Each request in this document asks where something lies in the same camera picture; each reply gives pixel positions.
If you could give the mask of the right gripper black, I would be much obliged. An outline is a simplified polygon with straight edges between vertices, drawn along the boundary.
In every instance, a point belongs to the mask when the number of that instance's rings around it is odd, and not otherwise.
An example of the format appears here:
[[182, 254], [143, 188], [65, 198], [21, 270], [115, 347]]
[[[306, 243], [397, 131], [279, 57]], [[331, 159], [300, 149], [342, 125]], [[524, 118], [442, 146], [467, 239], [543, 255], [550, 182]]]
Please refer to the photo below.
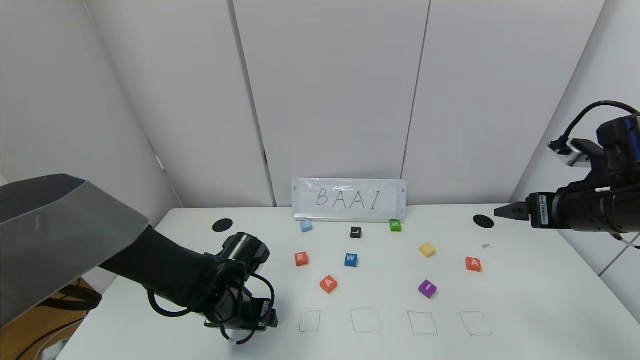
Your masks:
[[594, 188], [567, 186], [555, 193], [531, 193], [526, 202], [501, 206], [493, 215], [530, 221], [536, 229], [604, 231], [605, 198]]

